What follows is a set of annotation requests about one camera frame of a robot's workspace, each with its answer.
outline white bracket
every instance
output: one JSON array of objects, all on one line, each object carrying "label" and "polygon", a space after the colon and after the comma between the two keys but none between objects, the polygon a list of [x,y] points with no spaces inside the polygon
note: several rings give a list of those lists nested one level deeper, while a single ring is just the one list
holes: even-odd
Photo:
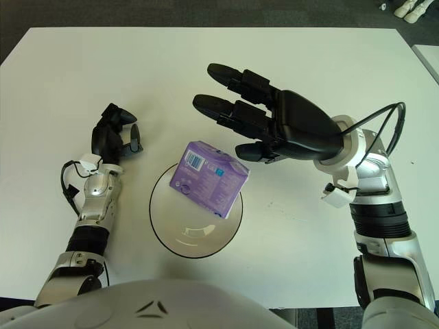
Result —
[{"label": "white bracket", "polygon": [[101,156],[97,156],[96,154],[85,153],[80,158],[80,164],[88,173],[97,173],[101,159]]},{"label": "white bracket", "polygon": [[[332,118],[345,130],[355,124],[355,120],[347,115]],[[343,150],[334,158],[324,161],[314,160],[314,165],[320,171],[333,176],[332,190],[324,190],[322,199],[328,204],[341,208],[351,203],[357,194],[358,176],[355,165],[366,153],[366,139],[363,130],[357,128],[343,136]]]}]

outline white cable clip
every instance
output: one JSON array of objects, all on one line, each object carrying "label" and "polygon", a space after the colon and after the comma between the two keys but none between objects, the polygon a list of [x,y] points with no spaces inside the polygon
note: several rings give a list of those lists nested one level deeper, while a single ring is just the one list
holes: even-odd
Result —
[{"label": "white cable clip", "polygon": [[101,156],[97,156],[96,154],[85,153],[80,158],[80,164],[85,171],[90,174],[97,173],[99,169],[99,163],[102,160]]}]

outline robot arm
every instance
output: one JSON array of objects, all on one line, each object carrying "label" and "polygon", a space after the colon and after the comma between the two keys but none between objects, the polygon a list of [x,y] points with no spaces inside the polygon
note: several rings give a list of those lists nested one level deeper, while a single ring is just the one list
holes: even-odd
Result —
[{"label": "robot arm", "polygon": [[79,162],[69,161],[63,167],[79,163],[88,172],[84,185],[85,202],[79,212],[73,201],[78,190],[72,186],[65,188],[63,170],[63,192],[78,213],[78,220],[66,251],[59,256],[36,298],[35,307],[55,304],[101,287],[98,277],[104,270],[104,251],[121,189],[123,169],[118,166],[119,159],[143,150],[136,124],[131,127],[130,143],[123,145],[119,133],[123,125],[136,120],[134,115],[110,104],[93,129],[93,154],[84,154]]},{"label": "robot arm", "polygon": [[[264,111],[242,101],[233,105],[217,97],[195,96],[193,104],[202,114],[243,136],[260,140],[237,146],[241,159],[265,163],[284,158],[314,160],[317,169],[333,176],[323,199],[337,207],[350,204],[355,240],[362,253],[354,260],[359,304],[365,308],[386,297],[387,304],[380,302],[386,307],[380,310],[382,313],[393,307],[392,301],[398,307],[417,303],[434,312],[432,285],[379,138],[381,130],[378,134],[362,130],[348,116],[331,119],[300,95],[272,87],[269,80],[248,70],[240,73],[210,64],[208,73],[229,90],[252,103],[264,104],[271,112],[269,118]],[[403,103],[392,105],[392,112],[398,109],[400,117],[389,153],[398,141],[405,112]],[[399,303],[401,298],[408,302]]]}]

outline white table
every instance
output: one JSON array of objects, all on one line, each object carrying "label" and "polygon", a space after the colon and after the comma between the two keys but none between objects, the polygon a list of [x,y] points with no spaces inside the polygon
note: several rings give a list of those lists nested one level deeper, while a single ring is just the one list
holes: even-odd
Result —
[{"label": "white table", "polygon": [[412,49],[439,84],[439,46],[414,45]]},{"label": "white table", "polygon": [[37,28],[1,66],[0,295],[35,298],[65,250],[76,218],[61,193],[60,168],[90,151],[91,130],[114,102],[139,119],[146,151],[121,163],[126,174],[106,250],[112,284],[186,278],[267,307],[357,305],[353,221],[347,207],[320,201],[330,177],[311,162],[246,163],[252,172],[241,227],[214,256],[180,258],[154,236],[150,193],[187,143],[233,154],[248,142],[191,105],[198,93],[237,98],[207,75],[211,62],[249,68],[331,116],[360,119],[406,102],[392,161],[439,293],[439,86],[395,30]]}]

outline robot finger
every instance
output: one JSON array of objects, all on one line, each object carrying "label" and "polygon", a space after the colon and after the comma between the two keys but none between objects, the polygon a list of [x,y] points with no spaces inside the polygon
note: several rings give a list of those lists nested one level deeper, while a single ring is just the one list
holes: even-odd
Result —
[{"label": "robot finger", "polygon": [[248,138],[271,140],[271,118],[265,112],[242,101],[235,104],[209,95],[196,95],[193,106],[202,114],[216,120],[219,125],[230,128]]},{"label": "robot finger", "polygon": [[207,67],[207,73],[228,90],[240,94],[246,101],[264,104],[268,110],[274,105],[274,95],[278,90],[270,86],[268,79],[252,71],[244,70],[241,73],[229,66],[212,63]]}]

